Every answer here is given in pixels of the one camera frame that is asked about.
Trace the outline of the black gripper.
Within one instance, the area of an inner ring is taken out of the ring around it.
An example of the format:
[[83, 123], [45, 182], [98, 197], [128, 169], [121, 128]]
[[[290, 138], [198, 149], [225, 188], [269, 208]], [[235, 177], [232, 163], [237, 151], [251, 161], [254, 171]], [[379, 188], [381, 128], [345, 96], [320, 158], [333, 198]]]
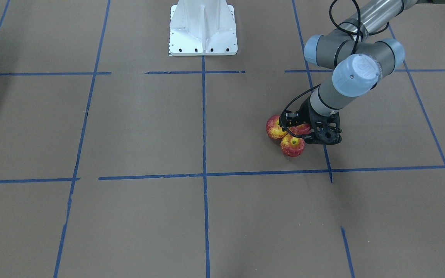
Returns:
[[289, 135], [293, 134], [293, 132], [290, 130], [292, 126], [309, 124], [309, 113], [314, 111], [314, 109], [311, 107], [310, 96], [303, 101], [297, 111], [292, 112], [289, 110], [291, 104], [296, 102], [300, 97], [301, 96], [297, 96], [291, 100], [280, 113], [280, 127], [282, 128], [283, 132], [286, 132]]

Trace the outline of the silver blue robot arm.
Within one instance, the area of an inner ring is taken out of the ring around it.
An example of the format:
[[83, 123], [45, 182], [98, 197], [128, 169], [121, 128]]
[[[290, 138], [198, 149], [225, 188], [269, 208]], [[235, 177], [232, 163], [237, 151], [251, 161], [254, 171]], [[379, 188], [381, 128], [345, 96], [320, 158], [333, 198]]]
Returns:
[[307, 144], [333, 145], [341, 142], [339, 111], [372, 90], [403, 63], [406, 51], [396, 39], [367, 43], [369, 36], [386, 30], [390, 20], [425, 0], [371, 0], [356, 13], [337, 23], [327, 35], [314, 35], [304, 45], [307, 62], [332, 70], [323, 83], [308, 90], [300, 108], [287, 107], [279, 115], [279, 126]]

